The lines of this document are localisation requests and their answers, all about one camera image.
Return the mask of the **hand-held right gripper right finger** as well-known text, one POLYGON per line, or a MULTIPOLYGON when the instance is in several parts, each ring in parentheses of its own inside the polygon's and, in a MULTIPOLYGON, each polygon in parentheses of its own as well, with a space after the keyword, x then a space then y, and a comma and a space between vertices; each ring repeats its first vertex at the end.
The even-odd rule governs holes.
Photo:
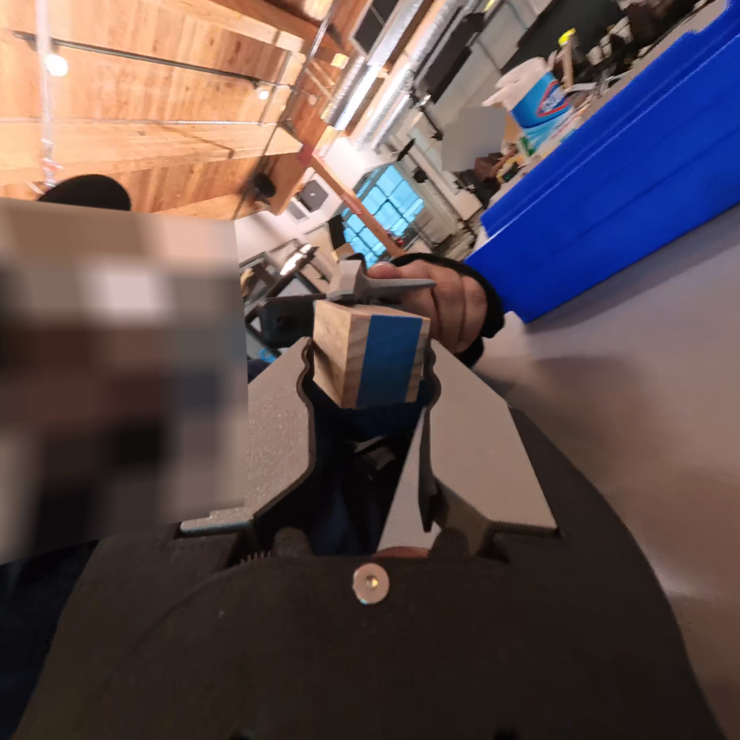
POLYGON ((498 533, 557 531, 510 406, 442 344, 431 341, 421 416, 419 509, 424 531, 454 529, 472 554, 498 533))

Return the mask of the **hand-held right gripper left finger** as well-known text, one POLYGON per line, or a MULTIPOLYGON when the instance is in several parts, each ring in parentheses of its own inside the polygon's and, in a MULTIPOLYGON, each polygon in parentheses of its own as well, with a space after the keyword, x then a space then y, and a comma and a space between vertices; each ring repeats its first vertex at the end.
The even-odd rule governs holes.
POLYGON ((314 413, 303 390, 310 370, 311 339, 300 338, 249 383, 244 503, 182 522, 181 532, 242 531, 311 475, 316 459, 314 413))

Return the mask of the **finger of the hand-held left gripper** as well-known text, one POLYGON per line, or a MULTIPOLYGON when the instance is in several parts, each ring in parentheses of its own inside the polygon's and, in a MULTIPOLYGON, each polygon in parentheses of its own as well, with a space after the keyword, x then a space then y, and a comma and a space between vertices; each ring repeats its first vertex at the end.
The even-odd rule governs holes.
POLYGON ((266 306, 269 301, 301 300, 301 301, 331 301, 345 306, 369 305, 371 296, 363 290, 365 262, 360 259, 341 260, 335 267, 328 287, 319 291, 316 286, 303 275, 305 260, 297 263, 295 268, 270 288, 265 296, 257 300, 258 306, 266 306))

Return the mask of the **wooden cube with blue stripe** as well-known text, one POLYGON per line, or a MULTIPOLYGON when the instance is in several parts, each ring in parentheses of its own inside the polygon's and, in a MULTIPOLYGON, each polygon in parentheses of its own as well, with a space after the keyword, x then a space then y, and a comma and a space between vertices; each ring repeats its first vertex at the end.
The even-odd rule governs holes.
POLYGON ((340 409, 417 400, 431 321, 386 306, 319 301, 313 381, 340 409))

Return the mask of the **blue plastic bin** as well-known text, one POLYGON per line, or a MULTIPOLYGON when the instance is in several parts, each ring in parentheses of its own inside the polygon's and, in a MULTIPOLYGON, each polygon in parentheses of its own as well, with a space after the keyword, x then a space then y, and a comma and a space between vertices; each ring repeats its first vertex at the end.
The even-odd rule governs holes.
POLYGON ((529 323, 739 200, 739 5, 687 28, 481 219, 465 260, 529 323))

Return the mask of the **person's left hand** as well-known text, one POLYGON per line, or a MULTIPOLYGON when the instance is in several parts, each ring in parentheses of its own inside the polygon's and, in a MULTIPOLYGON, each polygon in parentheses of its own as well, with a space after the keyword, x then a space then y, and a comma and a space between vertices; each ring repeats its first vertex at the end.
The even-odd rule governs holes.
POLYGON ((455 269, 417 259, 405 265, 378 263, 368 272, 379 281, 427 280, 434 286, 409 291, 395 306, 404 312, 430 321, 430 338, 437 340, 454 355, 470 349, 486 319, 486 294, 475 279, 455 269))

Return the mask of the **person's navy clothed torso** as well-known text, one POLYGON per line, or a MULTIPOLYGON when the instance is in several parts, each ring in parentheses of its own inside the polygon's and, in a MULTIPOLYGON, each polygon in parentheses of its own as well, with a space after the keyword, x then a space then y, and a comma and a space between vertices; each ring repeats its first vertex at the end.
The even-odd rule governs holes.
MULTIPOLYGON (((316 460, 311 475, 257 522, 252 533, 228 537, 236 565, 252 549, 273 555, 310 547, 316 557, 368 556, 380 541, 426 383, 412 404, 340 410, 313 382, 305 385, 314 411, 316 460)), ((101 597, 122 605, 127 626, 143 618, 177 568, 205 573, 198 538, 145 531, 73 545, 2 565, 2 738, 12 738, 39 683, 59 623, 89 561, 100 565, 101 597)))

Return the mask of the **white disinfectant wipes canister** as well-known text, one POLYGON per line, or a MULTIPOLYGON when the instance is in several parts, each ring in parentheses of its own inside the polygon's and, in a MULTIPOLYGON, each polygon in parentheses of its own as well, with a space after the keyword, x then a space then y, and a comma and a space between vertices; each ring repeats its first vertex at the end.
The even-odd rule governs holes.
POLYGON ((502 106, 536 151, 565 134, 576 117, 564 88, 542 57, 526 60, 504 74, 482 106, 502 106))

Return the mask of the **silver ventilation duct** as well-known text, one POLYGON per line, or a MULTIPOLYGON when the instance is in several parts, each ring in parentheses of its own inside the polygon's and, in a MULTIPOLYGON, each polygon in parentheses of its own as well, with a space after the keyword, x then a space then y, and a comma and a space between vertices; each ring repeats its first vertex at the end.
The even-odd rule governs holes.
POLYGON ((349 38, 353 53, 321 117, 327 126, 346 129, 421 6, 422 1, 366 3, 349 38))
POLYGON ((402 46, 383 86, 373 97, 352 134, 356 148, 375 150, 409 99, 414 79, 425 59, 434 54, 447 30, 470 13, 477 2, 435 1, 402 46))

